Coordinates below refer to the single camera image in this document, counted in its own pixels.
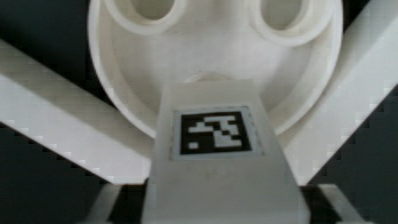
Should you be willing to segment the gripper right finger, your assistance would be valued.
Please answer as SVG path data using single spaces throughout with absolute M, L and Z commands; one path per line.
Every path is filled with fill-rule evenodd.
M 305 185 L 300 191 L 311 213 L 309 224 L 373 224 L 334 184 Z

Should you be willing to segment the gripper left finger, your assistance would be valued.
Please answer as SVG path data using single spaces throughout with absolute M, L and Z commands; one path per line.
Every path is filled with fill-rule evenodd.
M 106 184 L 76 224 L 142 224 L 145 186 Z

